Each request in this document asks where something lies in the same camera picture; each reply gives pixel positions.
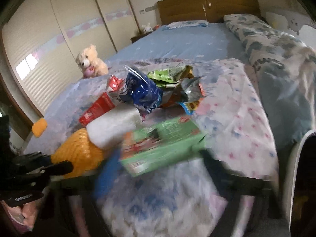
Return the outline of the operator left hand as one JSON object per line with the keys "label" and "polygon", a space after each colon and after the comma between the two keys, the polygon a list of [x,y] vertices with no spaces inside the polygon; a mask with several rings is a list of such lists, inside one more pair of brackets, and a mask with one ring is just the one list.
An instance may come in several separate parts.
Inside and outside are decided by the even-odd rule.
{"label": "operator left hand", "polygon": [[45,191],[22,191],[1,194],[1,208],[5,219],[18,234],[33,231],[36,218],[46,193]]}

